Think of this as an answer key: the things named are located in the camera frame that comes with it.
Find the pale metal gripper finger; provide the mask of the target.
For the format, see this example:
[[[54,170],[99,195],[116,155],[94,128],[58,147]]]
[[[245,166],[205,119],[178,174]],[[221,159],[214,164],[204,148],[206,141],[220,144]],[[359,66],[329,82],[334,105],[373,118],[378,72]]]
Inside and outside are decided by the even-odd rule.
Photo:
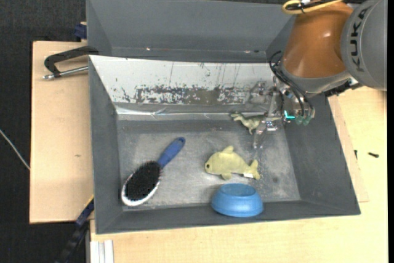
[[[254,132],[253,148],[263,148],[263,142],[267,135],[276,131],[276,126],[273,121],[262,121]]]

